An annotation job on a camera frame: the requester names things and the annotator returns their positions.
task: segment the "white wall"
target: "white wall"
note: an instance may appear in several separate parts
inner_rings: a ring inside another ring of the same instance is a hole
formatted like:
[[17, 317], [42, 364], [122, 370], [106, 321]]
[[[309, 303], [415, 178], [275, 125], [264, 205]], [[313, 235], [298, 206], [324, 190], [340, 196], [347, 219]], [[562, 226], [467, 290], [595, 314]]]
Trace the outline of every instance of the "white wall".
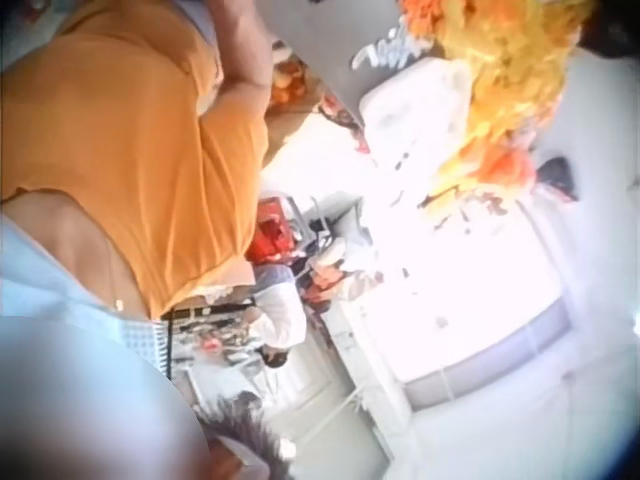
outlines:
[[403, 476], [398, 464], [388, 478], [600, 478], [640, 425], [638, 199], [627, 192], [638, 166], [638, 99], [635, 65], [587, 53], [572, 61], [539, 153], [568, 156], [581, 202], [534, 209], [568, 282], [574, 329], [508, 377], [415, 415], [420, 474]]

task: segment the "orange fabric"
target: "orange fabric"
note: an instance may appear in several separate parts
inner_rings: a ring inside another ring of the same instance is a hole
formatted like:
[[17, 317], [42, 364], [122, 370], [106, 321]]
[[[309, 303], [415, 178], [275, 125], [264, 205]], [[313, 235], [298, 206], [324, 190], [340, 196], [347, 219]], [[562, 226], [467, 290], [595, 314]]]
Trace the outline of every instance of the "orange fabric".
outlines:
[[217, 57], [165, 0], [96, 0], [3, 75], [2, 198], [72, 196], [130, 264], [152, 318], [211, 284], [255, 227], [264, 119], [218, 97]]

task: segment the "person in orange shirt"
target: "person in orange shirt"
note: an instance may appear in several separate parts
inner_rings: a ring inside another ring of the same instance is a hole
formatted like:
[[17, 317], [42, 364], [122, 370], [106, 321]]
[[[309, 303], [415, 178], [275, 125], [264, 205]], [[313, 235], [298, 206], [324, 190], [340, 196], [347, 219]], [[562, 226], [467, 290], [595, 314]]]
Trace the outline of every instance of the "person in orange shirt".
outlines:
[[3, 315], [156, 319], [244, 254], [270, 35], [254, 0], [203, 3], [217, 45], [172, 1], [85, 0], [3, 73]]

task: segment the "yellow fabric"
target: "yellow fabric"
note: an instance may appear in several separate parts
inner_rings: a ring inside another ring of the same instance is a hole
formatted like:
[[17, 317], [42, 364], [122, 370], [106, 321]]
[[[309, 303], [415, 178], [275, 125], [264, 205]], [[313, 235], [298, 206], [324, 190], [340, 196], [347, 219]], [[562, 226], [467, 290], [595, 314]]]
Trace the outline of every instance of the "yellow fabric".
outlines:
[[211, 284], [255, 226], [264, 119], [218, 97], [213, 48], [170, 2], [96, 0], [2, 84], [2, 198], [72, 196], [157, 317]]

